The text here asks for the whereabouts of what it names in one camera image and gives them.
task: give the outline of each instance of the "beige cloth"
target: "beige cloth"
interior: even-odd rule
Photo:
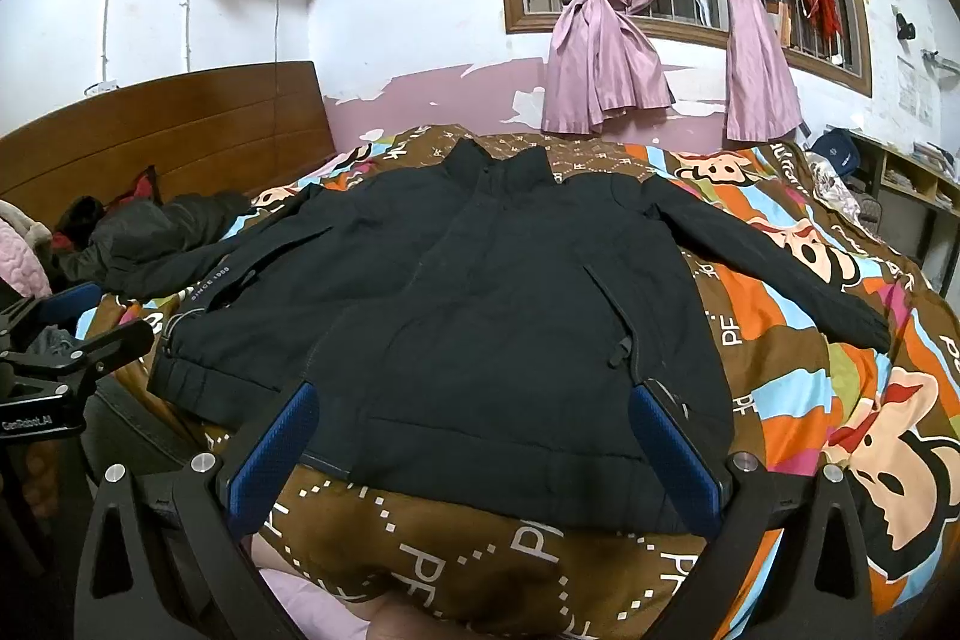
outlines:
[[[51,235],[43,223],[34,220],[30,215],[26,215],[18,207],[13,206],[8,201],[0,201],[0,220],[10,223],[13,231],[20,234],[30,245],[30,249],[35,253],[46,252],[49,254]]]
[[[817,155],[811,150],[806,150],[803,154],[806,156],[806,163],[813,175],[814,196],[825,206],[837,210],[857,228],[867,231],[872,237],[872,232],[868,231],[860,222],[860,205],[856,203],[850,189],[837,175],[833,165],[822,155]]]

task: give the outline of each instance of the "dark clothing pile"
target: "dark clothing pile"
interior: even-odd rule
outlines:
[[[175,196],[162,206],[133,199],[99,217],[82,250],[56,254],[56,270],[68,285],[93,282],[146,300],[150,296],[139,282],[145,265],[217,242],[238,215],[250,210],[250,199],[232,191]]]
[[[683,530],[627,418],[653,378],[709,456],[733,438],[678,244],[765,280],[832,340],[889,347],[865,302],[738,218],[656,176],[560,185],[542,148],[496,161],[461,140],[434,167],[292,202],[140,278],[172,293],[208,273],[150,391],[237,428],[309,379],[320,426],[304,462],[385,490],[560,527]]]

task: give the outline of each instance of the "blue gripper pad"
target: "blue gripper pad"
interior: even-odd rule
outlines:
[[[712,540],[720,533],[720,489],[696,451],[646,386],[630,394],[630,428],[686,528]]]
[[[96,283],[84,283],[48,296],[37,304],[37,320],[51,325],[73,319],[100,304],[103,295]]]
[[[257,442],[229,485],[227,528],[239,540],[260,530],[320,422],[317,391],[304,383]]]

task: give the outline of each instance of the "colorful bedsheet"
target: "colorful bedsheet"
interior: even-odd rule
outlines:
[[[230,234],[262,220],[308,183],[345,190],[382,170],[430,165],[462,136],[469,133],[459,126],[424,126],[364,145],[296,184],[265,191],[254,202],[256,215],[238,218]],[[960,324],[915,263],[817,202],[793,145],[701,156],[538,134],[477,140],[497,157],[544,145],[558,181],[589,170],[669,178],[755,226],[829,285],[887,316],[895,335],[887,356],[827,343],[809,316],[776,290],[685,252],[731,385],[733,450],[755,453],[774,471],[809,475],[823,461],[844,467],[867,541],[875,611],[919,593],[957,546]],[[179,300],[144,307],[157,333]],[[104,300],[92,333],[122,314],[113,297]],[[145,391],[150,364],[148,357],[128,367],[125,383],[162,408]],[[202,437],[218,449],[229,433],[205,427]],[[264,535],[304,576],[342,598],[369,599],[401,581],[430,610],[472,620],[478,630],[565,637],[639,636],[703,547],[689,536],[564,535],[342,485],[306,467],[294,472]],[[493,538],[496,543],[486,542]],[[355,546],[344,542],[352,539]],[[766,535],[721,634],[736,637],[745,626],[778,544],[779,533]],[[549,554],[544,546],[552,546]],[[526,560],[517,560],[524,550]],[[602,557],[590,554],[597,550]],[[531,557],[536,561],[527,561]],[[482,558],[482,574],[464,574]],[[531,564],[548,570],[534,573]],[[524,614],[496,585],[525,576],[529,587],[517,594],[526,605],[546,608]],[[471,599],[464,598],[467,592]]]

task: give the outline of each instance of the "jacket sleeve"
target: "jacket sleeve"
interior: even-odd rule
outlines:
[[[319,186],[307,186],[292,199],[288,199],[283,207],[269,218],[261,220],[260,223],[239,234],[221,239],[216,244],[202,245],[155,261],[138,263],[131,268],[117,269],[107,274],[103,287],[109,292],[120,293],[138,301],[149,301],[159,296],[172,296],[187,286],[203,280],[203,277],[213,271],[224,256],[251,242],[280,220],[299,213],[306,202],[314,202],[311,207],[316,208],[320,199],[335,200],[335,198],[331,199],[331,194],[334,194],[334,191],[328,191]]]
[[[774,287],[800,306],[830,341],[874,348],[880,353],[890,349],[886,320],[870,305],[827,285],[762,232],[662,177],[645,180],[640,189],[647,210],[659,213],[675,239]]]

